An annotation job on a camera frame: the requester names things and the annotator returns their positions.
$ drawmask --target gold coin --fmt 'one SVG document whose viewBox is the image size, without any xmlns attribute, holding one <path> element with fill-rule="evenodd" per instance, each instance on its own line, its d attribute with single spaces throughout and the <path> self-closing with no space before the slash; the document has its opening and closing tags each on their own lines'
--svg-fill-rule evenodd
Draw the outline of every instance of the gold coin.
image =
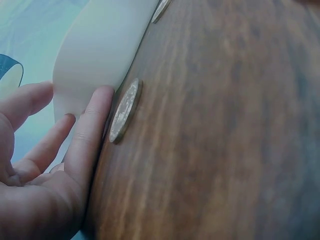
<svg viewBox="0 0 320 240">
<path fill-rule="evenodd" d="M 165 11 L 167 10 L 169 4 L 171 3 L 171 0 L 162 0 L 162 2 L 159 4 L 158 8 L 156 9 L 151 22 L 153 24 L 156 24 L 159 19 L 163 16 Z"/>
<path fill-rule="evenodd" d="M 109 133 L 109 141 L 111 143 L 117 144 L 122 140 L 137 109 L 142 87 L 143 82 L 136 78 L 125 92 L 111 124 Z"/>
</svg>

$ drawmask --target finger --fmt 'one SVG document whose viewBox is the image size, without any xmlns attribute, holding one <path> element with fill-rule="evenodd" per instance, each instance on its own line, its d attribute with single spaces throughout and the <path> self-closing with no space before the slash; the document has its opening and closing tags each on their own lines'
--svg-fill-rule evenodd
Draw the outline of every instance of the finger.
<svg viewBox="0 0 320 240">
<path fill-rule="evenodd" d="M 58 165 L 54 166 L 51 170 L 50 173 L 54 174 L 57 171 L 64 171 L 65 170 L 65 163 L 59 163 Z"/>
<path fill-rule="evenodd" d="M 31 181 L 48 168 L 56 158 L 75 121 L 73 115 L 65 115 L 24 158 L 13 165 L 21 183 Z"/>
<path fill-rule="evenodd" d="M 46 181 L 49 181 L 52 177 L 51 173 L 43 173 L 39 176 L 37 176 L 35 179 L 28 181 L 26 184 L 24 184 L 24 186 L 30 186 L 30 185 L 42 185 L 43 183 L 45 183 Z"/>
<path fill-rule="evenodd" d="M 64 156 L 64 171 L 85 191 L 89 188 L 113 94 L 114 90 L 110 86 L 99 87 L 93 93 L 84 114 L 78 120 L 75 134 Z"/>
<path fill-rule="evenodd" d="M 0 115 L 4 115 L 16 131 L 27 119 L 47 106 L 53 97 L 50 82 L 27 84 L 3 101 L 0 101 Z"/>
</svg>

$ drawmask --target curved paper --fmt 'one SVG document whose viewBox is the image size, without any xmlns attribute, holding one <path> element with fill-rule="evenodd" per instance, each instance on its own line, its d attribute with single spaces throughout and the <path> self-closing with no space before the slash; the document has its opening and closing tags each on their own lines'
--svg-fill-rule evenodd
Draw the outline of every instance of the curved paper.
<svg viewBox="0 0 320 240">
<path fill-rule="evenodd" d="M 158 0 L 91 0 L 75 20 L 57 56 L 54 117 L 79 116 L 94 90 L 121 85 Z"/>
</svg>

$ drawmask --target wooden table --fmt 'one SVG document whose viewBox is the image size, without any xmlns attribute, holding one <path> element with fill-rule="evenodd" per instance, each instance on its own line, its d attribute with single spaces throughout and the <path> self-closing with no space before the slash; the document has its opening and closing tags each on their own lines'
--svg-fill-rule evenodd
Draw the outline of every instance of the wooden table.
<svg viewBox="0 0 320 240">
<path fill-rule="evenodd" d="M 320 239 L 320 10 L 293 0 L 173 0 L 123 90 L 87 233 L 110 240 Z"/>
</svg>

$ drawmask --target hand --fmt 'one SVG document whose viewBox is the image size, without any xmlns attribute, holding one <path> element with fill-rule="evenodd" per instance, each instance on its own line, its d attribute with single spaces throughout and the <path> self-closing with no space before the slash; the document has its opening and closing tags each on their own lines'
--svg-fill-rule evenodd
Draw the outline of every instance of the hand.
<svg viewBox="0 0 320 240">
<path fill-rule="evenodd" d="M 49 82 L 0 102 L 0 239 L 70 239 L 80 228 L 114 90 L 98 88 L 81 115 L 64 163 L 44 173 L 75 123 L 67 114 L 19 162 L 14 132 L 53 97 Z"/>
</svg>

